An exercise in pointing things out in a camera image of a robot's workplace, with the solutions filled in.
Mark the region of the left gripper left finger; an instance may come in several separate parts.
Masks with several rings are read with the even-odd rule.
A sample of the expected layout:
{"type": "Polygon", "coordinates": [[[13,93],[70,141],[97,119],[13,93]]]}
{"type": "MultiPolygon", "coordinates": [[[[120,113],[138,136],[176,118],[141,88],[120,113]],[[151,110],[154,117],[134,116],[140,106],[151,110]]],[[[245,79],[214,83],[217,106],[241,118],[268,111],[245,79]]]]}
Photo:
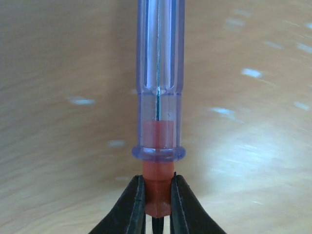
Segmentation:
{"type": "Polygon", "coordinates": [[[90,234],[144,234],[146,233],[145,187],[141,175],[127,185],[111,211],[90,234]]]}

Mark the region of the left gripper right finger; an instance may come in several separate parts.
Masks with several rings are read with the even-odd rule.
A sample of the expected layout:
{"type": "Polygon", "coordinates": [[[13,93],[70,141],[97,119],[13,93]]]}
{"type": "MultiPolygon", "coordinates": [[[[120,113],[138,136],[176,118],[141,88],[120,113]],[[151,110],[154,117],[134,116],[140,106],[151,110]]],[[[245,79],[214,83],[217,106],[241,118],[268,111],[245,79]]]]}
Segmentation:
{"type": "Polygon", "coordinates": [[[204,210],[183,176],[171,182],[170,233],[226,234],[204,210]]]}

